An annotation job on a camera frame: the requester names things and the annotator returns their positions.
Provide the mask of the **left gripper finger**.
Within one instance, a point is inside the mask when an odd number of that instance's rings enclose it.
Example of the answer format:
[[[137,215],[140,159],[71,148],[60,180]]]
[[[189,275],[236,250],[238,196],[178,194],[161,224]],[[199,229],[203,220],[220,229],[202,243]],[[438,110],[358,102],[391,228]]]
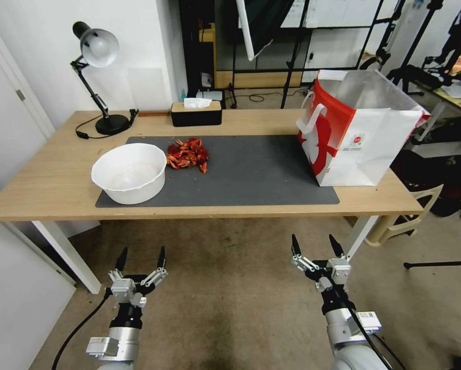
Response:
[[[165,246],[162,246],[158,255],[157,266],[155,270],[149,273],[147,277],[140,282],[140,287],[155,288],[157,285],[159,285],[168,275],[168,271],[165,268],[166,262],[167,259],[165,255]]]
[[[109,276],[111,281],[116,281],[118,279],[123,278],[122,272],[124,270],[124,266],[125,266],[125,263],[126,263],[127,251],[128,251],[128,248],[125,247],[122,250],[119,257],[117,258],[114,269],[108,272],[108,276]]]

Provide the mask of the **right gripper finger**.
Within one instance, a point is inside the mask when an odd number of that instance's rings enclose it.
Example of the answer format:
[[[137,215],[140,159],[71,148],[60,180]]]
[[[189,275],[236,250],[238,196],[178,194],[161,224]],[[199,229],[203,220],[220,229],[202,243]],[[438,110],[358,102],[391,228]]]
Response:
[[[340,243],[335,239],[335,237],[332,234],[328,235],[329,237],[329,242],[331,244],[331,248],[335,254],[336,258],[341,258],[346,261],[349,261],[349,257],[345,255],[344,250]]]
[[[292,263],[302,272],[316,272],[320,270],[320,267],[315,264],[313,261],[309,260],[308,258],[302,255],[299,242],[295,236],[292,234],[291,236],[292,244],[291,244],[291,251],[292,251]]]

